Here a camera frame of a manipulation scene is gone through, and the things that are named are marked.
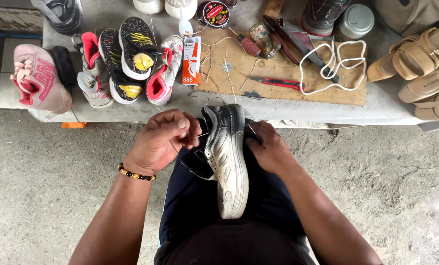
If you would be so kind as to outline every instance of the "glue box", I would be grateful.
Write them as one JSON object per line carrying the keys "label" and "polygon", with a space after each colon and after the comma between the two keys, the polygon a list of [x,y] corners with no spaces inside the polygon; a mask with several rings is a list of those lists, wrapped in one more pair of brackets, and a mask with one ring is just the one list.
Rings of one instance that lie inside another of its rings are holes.
{"label": "glue box", "polygon": [[200,80],[201,37],[185,37],[182,84],[198,85]]}

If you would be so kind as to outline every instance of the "cloth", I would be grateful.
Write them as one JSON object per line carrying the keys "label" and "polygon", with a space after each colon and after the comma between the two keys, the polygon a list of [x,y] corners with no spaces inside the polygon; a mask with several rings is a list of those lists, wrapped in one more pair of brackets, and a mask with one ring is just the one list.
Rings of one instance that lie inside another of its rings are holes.
{"label": "cloth", "polygon": [[[159,228],[159,246],[163,246],[159,251],[164,253],[161,258],[195,232],[221,220],[217,199],[218,182],[197,177],[180,163],[181,157],[187,153],[188,150],[182,149],[177,156],[166,192]],[[241,219],[262,223],[277,230],[307,255],[309,249],[306,247],[306,235],[285,184],[277,175],[258,165],[246,144],[243,153],[249,175],[249,196]]]}
{"label": "cloth", "polygon": [[243,219],[216,220],[169,253],[169,241],[154,265],[314,264],[310,256],[276,229]]}

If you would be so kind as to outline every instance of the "table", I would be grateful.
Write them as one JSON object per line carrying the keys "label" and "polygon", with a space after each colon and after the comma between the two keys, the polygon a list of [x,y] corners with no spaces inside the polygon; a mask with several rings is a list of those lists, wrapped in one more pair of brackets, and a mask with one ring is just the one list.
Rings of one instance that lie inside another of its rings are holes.
{"label": "table", "polygon": [[[375,26],[363,40],[368,45],[368,65],[387,54],[390,45],[402,37],[390,29],[368,1],[352,1],[369,5],[375,14]],[[152,21],[154,35],[159,44],[171,34],[178,34],[179,21],[170,17],[165,10],[159,14],[146,15],[137,11],[132,0],[81,0],[84,10],[85,23],[82,32],[96,29],[101,33],[106,28],[119,28],[121,23],[130,16],[138,16],[147,23]],[[238,1],[231,9],[228,26],[238,30],[248,30],[249,27],[261,22],[261,16],[268,1]],[[307,1],[286,0],[280,16],[300,25],[301,14]],[[198,25],[196,17],[190,20],[193,27]],[[43,27],[43,47],[51,49],[54,46],[65,46],[75,51],[70,36],[56,33],[45,20]],[[81,61],[75,61],[76,71],[81,71]],[[161,110],[179,108],[200,117],[200,109],[209,100],[210,105],[234,103],[232,95],[194,92],[196,97],[189,97],[193,92],[191,86],[184,86],[177,75],[172,97],[167,105],[160,106]],[[364,106],[337,105],[320,102],[294,101],[287,99],[251,99],[238,96],[237,103],[246,111],[246,116],[260,120],[298,120],[314,123],[341,123],[354,125],[413,125],[417,124],[424,131],[439,129],[439,121],[424,122],[414,114],[414,105],[403,103],[398,98],[398,91],[407,84],[399,75],[378,82],[367,82],[367,97]],[[146,94],[131,105],[115,102],[105,109],[91,107],[82,93],[73,96],[73,111],[62,115],[53,115],[45,111],[30,110],[30,113],[43,122],[145,122],[159,110],[149,103]]]}

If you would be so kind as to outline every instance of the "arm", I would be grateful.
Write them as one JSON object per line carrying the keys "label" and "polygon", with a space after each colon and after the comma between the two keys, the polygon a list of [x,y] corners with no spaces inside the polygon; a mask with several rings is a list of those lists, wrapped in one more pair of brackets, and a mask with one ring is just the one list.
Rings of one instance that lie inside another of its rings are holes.
{"label": "arm", "polygon": [[330,265],[380,265],[380,258],[352,223],[296,162],[272,125],[252,125],[262,145],[248,139],[260,166],[280,177],[290,192],[301,224],[317,256]]}
{"label": "arm", "polygon": [[[182,146],[188,149],[198,146],[201,133],[199,122],[187,113],[180,110],[158,113],[141,129],[123,167],[129,172],[152,176],[172,162]],[[151,184],[117,173],[69,264],[136,264]]]}

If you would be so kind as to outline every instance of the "yellow patch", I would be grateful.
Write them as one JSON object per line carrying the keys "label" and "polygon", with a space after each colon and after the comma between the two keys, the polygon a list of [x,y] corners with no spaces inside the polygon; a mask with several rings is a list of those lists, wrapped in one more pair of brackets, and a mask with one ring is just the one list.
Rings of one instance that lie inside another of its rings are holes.
{"label": "yellow patch", "polygon": [[137,85],[120,85],[120,88],[125,91],[130,98],[135,98],[138,94],[143,92],[143,88]]}
{"label": "yellow patch", "polygon": [[142,71],[147,70],[154,64],[154,61],[151,59],[151,57],[144,53],[138,53],[137,55],[133,56],[133,61],[136,68]]}

